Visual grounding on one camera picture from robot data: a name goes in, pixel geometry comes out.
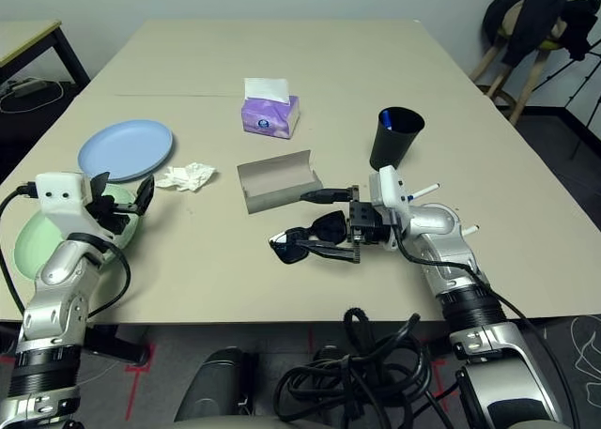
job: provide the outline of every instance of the tissue box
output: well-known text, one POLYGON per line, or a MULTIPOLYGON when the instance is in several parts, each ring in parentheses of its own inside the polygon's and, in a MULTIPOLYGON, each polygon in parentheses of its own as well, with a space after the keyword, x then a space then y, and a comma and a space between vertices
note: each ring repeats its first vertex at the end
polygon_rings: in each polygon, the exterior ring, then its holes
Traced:
POLYGON ((298 120, 298 96, 290 96, 290 104, 249 98, 242 105, 242 126, 252 133, 290 139, 298 120))

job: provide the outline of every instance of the stool leg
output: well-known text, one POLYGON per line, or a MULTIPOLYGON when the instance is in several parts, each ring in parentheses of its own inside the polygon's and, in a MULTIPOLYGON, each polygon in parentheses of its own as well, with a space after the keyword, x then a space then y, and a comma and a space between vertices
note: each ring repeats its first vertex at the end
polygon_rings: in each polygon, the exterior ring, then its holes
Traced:
POLYGON ((497 97, 497 94, 499 94, 499 92, 503 89, 503 87, 505 86, 505 82, 507 82, 507 79, 509 78, 513 70, 514 69, 511 66, 503 65, 502 71, 492 82, 490 88, 488 88, 488 92, 486 93, 486 96, 488 98, 495 99, 497 97))
POLYGON ((547 63, 550 53, 551 51, 538 51, 538 55, 536 56, 536 60, 534 60, 528 80, 526 81, 524 89, 522 89, 522 93, 519 95, 519 99, 517 100, 516 108, 514 112, 511 113, 511 116, 509 116, 509 122, 511 122, 512 125, 516 124, 519 116, 524 111, 524 107, 532 95, 532 91, 538 83, 538 79, 540 79, 541 74, 543 73, 543 69, 545 68, 545 64, 547 63))
POLYGON ((497 37, 495 39, 495 43, 490 47, 490 49, 488 49, 485 56, 482 58, 480 64, 470 74, 470 80, 476 82, 476 80, 478 80, 482 76, 482 74, 485 73, 485 71, 488 69, 490 64, 493 62, 495 57, 499 54, 499 52, 505 45, 505 42, 507 41, 502 37, 497 37))

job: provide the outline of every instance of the cardboard piece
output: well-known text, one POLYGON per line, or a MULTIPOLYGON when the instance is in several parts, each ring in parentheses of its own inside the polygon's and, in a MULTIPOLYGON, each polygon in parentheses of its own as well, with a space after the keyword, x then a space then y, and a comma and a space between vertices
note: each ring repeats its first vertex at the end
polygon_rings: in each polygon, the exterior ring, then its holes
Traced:
POLYGON ((238 166, 249 214, 297 202, 323 185, 309 165, 310 150, 238 166))

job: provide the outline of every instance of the sunglasses lens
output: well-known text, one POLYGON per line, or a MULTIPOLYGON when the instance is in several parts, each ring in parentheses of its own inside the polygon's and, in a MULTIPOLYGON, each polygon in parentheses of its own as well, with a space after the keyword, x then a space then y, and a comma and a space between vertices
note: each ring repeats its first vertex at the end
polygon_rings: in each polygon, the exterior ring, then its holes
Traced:
POLYGON ((309 255, 306 249, 295 245, 297 239, 309 239, 309 232, 302 227, 286 230, 280 238, 271 241, 270 246, 280 260, 290 265, 309 255))
POLYGON ((334 211, 317 218, 311 230, 322 241, 340 244, 347 239, 347 220, 342 211, 334 211))

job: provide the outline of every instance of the black plastic cup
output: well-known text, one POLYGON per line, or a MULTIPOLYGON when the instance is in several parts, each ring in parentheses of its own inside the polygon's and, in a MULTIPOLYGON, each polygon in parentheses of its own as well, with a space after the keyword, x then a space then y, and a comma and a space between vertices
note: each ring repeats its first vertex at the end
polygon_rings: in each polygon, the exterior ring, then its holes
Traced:
POLYGON ((369 164, 376 171, 391 164, 398 168, 415 136, 424 128, 424 119, 414 111, 402 107, 385 108, 378 115, 378 131, 372 147, 369 164), (388 111, 392 129, 384 126, 382 114, 388 111))

